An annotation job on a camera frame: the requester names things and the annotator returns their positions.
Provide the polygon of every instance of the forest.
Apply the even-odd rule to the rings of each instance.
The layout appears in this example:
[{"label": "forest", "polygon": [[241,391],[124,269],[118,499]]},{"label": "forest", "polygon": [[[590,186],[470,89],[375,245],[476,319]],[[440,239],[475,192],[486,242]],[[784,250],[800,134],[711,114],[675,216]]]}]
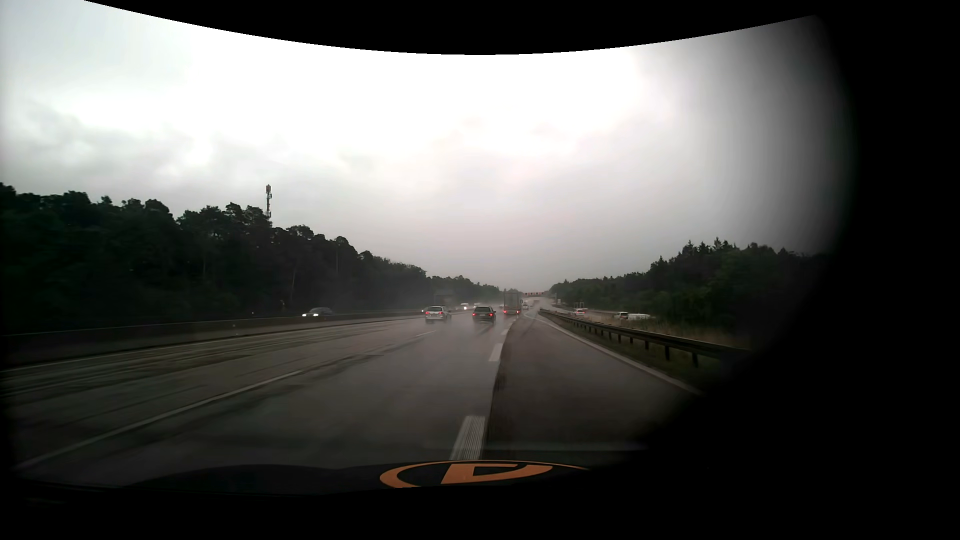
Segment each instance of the forest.
[{"label": "forest", "polygon": [[230,203],[175,218],[160,201],[0,184],[4,333],[419,308],[434,291],[492,301],[499,288],[358,252],[346,238],[274,227]]},{"label": "forest", "polygon": [[775,251],[755,242],[746,248],[716,238],[692,241],[646,272],[579,279],[553,285],[568,305],[647,313],[662,321],[762,338],[796,312],[826,269],[828,256]]}]

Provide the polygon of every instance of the orange logo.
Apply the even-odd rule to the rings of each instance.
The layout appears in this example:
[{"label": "orange logo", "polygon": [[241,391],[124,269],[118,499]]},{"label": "orange logo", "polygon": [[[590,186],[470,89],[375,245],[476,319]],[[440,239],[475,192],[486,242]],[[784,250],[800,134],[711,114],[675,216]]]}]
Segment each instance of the orange logo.
[{"label": "orange logo", "polygon": [[544,477],[552,473],[586,471],[583,467],[540,461],[512,461],[479,459],[472,461],[431,461],[391,469],[380,475],[380,481],[390,487],[423,487],[427,485],[456,485],[470,483],[521,480]]}]

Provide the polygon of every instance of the windshield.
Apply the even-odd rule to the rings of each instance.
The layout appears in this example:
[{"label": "windshield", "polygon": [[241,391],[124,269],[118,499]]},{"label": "windshield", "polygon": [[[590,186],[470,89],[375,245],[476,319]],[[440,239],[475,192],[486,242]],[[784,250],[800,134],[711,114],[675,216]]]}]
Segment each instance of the windshield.
[{"label": "windshield", "polygon": [[23,478],[619,462],[777,335],[845,222],[811,22],[465,56],[0,9]]}]

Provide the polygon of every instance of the cloud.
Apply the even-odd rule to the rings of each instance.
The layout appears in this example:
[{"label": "cloud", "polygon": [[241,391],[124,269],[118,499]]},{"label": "cloud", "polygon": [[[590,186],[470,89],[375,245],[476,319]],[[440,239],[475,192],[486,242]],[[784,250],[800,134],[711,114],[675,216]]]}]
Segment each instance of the cloud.
[{"label": "cloud", "polygon": [[[533,290],[642,271],[688,239],[817,251],[841,222],[852,133],[810,20],[483,58],[92,11],[74,32],[76,12],[15,5],[4,178],[19,190],[157,198],[179,215],[262,207],[270,184],[279,226]],[[135,65],[109,71],[113,53],[80,44],[93,32],[130,43]],[[82,84],[57,78],[66,62]]]}]

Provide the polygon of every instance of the highway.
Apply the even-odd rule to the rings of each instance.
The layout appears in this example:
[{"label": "highway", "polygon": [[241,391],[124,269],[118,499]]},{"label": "highway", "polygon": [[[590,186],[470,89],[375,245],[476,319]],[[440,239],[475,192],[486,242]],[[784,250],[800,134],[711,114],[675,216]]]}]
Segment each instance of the highway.
[{"label": "highway", "polygon": [[458,313],[29,365],[5,372],[4,394],[18,474],[95,485],[252,463],[593,467],[695,399],[537,307],[495,325]]}]

